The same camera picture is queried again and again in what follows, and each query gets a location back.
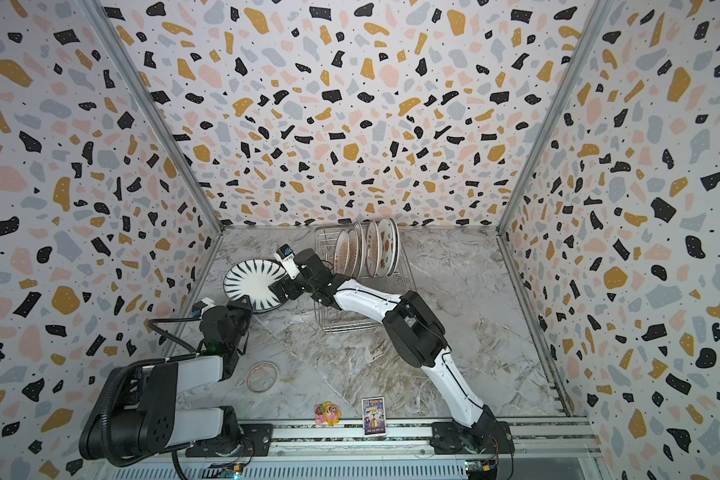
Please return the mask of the white plate black stripes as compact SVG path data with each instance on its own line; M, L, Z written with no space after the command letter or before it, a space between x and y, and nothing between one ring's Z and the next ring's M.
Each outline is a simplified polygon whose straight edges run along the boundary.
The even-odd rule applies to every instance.
M283 301L270 290L270 286L286 276L286 270L276 261L251 259L235 264L225 275L223 291L230 300L247 296L255 313L279 308Z

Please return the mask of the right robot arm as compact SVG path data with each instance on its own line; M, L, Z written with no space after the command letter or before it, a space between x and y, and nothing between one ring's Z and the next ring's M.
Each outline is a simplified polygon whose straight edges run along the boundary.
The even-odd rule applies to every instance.
M453 360L445 328L415 291L385 293L332 272L312 249L295 253L284 244L276 258L286 275L269 285L281 301L309 295L318 304L357 313L381 324L397 354L421 369L445 400L452 420L431 425L430 445L437 454L512 454L506 422L471 389Z

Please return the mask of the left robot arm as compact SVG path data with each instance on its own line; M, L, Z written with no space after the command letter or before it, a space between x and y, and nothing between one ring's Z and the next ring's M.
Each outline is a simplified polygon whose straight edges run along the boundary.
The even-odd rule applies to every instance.
M168 318L147 326L177 343L185 354L135 361L113 369L85 422L78 449L86 460L129 467L155 455L230 456L251 454L254 443L230 406L190 409L181 394L229 379L245 353L254 313L249 296L216 305L195 304L186 322L198 324L193 345L166 330Z

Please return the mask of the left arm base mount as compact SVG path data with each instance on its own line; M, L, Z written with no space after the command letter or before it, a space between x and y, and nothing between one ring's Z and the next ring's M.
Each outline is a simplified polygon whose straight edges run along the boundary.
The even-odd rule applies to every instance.
M199 440L186 450L189 458L248 459L266 457L273 439L271 423L244 423L223 430L212 439Z

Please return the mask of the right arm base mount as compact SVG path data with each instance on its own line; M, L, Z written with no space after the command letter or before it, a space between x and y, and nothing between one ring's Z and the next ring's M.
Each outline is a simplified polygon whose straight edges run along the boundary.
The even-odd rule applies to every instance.
M507 422L492 421L485 428L470 429L455 421L431 425L430 446L438 455L514 454L515 445Z

